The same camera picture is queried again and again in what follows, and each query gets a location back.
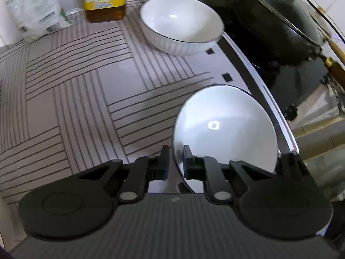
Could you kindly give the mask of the white plastic salt bag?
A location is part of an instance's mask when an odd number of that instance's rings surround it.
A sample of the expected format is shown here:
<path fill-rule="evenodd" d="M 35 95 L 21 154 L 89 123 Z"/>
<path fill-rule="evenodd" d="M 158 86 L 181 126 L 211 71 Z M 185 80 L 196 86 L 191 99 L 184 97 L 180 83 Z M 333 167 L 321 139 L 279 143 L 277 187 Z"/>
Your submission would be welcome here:
<path fill-rule="evenodd" d="M 58 0 L 2 1 L 26 43 L 72 25 Z"/>

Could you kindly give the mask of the black wok with lid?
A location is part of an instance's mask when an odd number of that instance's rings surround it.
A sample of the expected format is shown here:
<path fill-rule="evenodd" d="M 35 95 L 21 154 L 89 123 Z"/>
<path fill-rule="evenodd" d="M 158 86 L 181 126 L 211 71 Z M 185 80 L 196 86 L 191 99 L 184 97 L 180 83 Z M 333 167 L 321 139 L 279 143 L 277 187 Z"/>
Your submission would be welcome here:
<path fill-rule="evenodd" d="M 309 0 L 203 0 L 255 67 L 287 120 L 320 85 L 335 92 L 344 113 L 344 53 L 327 19 Z"/>

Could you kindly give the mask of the white ribbed bowl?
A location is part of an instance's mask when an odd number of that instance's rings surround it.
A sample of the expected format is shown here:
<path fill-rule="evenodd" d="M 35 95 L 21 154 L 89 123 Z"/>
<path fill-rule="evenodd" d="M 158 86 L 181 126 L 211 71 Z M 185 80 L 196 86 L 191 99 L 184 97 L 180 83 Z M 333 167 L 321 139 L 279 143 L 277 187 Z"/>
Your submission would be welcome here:
<path fill-rule="evenodd" d="M 209 50 L 224 31 L 220 16 L 198 0 L 148 0 L 139 10 L 139 18 L 147 41 L 176 56 Z"/>
<path fill-rule="evenodd" d="M 202 192 L 197 178 L 187 178 L 183 147 L 196 157 L 209 156 L 218 163 L 244 161 L 270 173 L 278 158 L 273 123 L 250 94 L 230 85 L 213 85 L 191 95 L 174 123 L 172 148 L 177 168 L 194 192 Z"/>

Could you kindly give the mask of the striped white table cover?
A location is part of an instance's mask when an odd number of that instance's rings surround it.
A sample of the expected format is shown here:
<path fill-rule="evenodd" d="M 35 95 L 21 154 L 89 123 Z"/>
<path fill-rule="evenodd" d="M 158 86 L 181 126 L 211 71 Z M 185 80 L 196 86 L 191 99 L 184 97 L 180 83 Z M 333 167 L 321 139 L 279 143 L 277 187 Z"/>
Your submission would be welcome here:
<path fill-rule="evenodd" d="M 174 119 L 193 92 L 239 87 L 267 111 L 282 153 L 298 150 L 278 104 L 224 34 L 198 55 L 168 55 L 140 28 L 143 0 L 120 21 L 73 24 L 1 55 L 1 198 L 11 207 L 31 190 L 108 160 L 133 162 L 171 144 Z"/>

